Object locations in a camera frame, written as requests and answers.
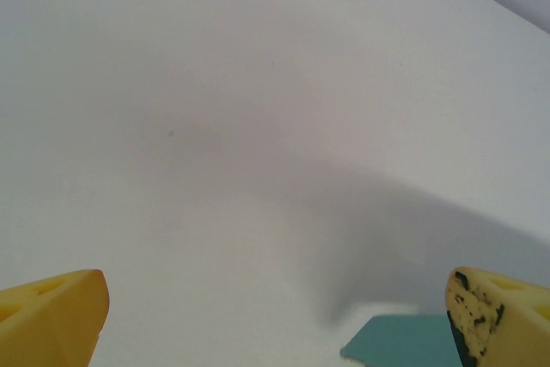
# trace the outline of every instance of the white table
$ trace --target white table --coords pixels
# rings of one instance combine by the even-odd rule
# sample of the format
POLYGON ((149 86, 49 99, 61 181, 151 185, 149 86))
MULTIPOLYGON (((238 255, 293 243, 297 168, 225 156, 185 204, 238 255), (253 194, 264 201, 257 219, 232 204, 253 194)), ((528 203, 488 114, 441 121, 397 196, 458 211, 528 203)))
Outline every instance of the white table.
POLYGON ((101 268, 94 366, 337 365, 455 265, 550 283, 550 38, 491 0, 0 10, 0 286, 101 268))

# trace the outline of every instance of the black marking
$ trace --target black marking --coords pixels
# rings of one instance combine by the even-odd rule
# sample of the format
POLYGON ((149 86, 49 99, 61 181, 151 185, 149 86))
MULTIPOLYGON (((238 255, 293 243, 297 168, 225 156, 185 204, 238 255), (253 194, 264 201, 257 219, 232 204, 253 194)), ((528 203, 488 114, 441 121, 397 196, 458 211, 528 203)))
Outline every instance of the black marking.
POLYGON ((474 326, 477 327, 477 326, 479 326, 479 324, 483 324, 485 321, 486 321, 485 316, 482 315, 480 318, 476 318, 474 320, 474 326))
POLYGON ((463 273, 459 271, 455 272, 455 277, 462 283, 462 287, 464 287, 464 290, 468 291, 470 289, 468 277, 466 277, 463 273))
POLYGON ((458 356, 461 358, 462 367, 477 367, 478 359, 470 355, 464 334, 456 328, 449 311, 447 311, 447 316, 449 317, 450 331, 453 333, 453 339, 455 339, 456 350, 458 351, 458 356))
POLYGON ((500 304, 497 308, 497 320, 495 321, 495 327, 502 321, 502 314, 504 314, 504 304, 500 304))

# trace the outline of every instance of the teal paper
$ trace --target teal paper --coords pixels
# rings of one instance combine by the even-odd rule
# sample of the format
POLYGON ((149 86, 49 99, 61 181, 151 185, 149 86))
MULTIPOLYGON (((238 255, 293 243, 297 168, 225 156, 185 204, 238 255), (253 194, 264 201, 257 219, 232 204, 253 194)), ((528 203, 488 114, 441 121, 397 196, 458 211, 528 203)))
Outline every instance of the teal paper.
POLYGON ((446 315, 373 317, 340 351, 369 367, 461 367, 446 315))

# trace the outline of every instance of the teal object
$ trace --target teal object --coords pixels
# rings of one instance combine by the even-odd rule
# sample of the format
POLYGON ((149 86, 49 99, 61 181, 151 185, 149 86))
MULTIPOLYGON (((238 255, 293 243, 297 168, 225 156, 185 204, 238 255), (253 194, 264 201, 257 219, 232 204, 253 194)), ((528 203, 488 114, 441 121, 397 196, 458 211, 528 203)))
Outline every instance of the teal object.
POLYGON ((379 315, 340 351, 369 367, 461 367, 447 315, 379 315))

